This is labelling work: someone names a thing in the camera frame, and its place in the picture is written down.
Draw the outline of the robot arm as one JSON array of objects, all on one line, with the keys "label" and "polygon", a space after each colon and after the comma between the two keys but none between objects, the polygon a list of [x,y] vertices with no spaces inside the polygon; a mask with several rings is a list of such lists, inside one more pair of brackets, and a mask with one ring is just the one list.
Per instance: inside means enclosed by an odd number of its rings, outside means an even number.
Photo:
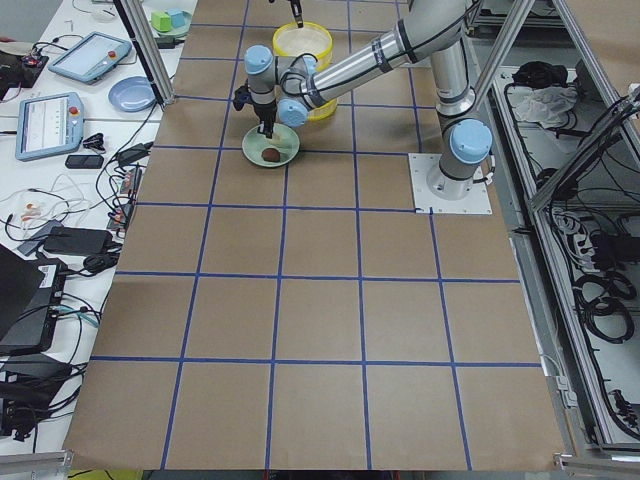
[{"label": "robot arm", "polygon": [[434,76],[444,156],[439,169],[456,182],[467,181],[480,163],[453,142],[454,125],[475,118],[480,89],[472,86],[463,35],[477,1],[412,1],[406,16],[370,44],[323,70],[310,52],[279,56],[264,45],[244,54],[247,79],[234,93],[233,106],[252,106],[258,133],[272,137],[276,123],[297,128],[311,111],[393,69],[429,60]]}]

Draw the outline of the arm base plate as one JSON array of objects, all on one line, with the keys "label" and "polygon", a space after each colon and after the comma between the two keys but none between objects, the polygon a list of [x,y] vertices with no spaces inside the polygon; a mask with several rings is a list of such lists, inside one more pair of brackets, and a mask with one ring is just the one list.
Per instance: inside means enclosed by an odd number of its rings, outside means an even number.
[{"label": "arm base plate", "polygon": [[453,180],[440,169],[441,154],[409,153],[414,211],[435,215],[491,215],[488,181],[480,165],[474,176]]}]

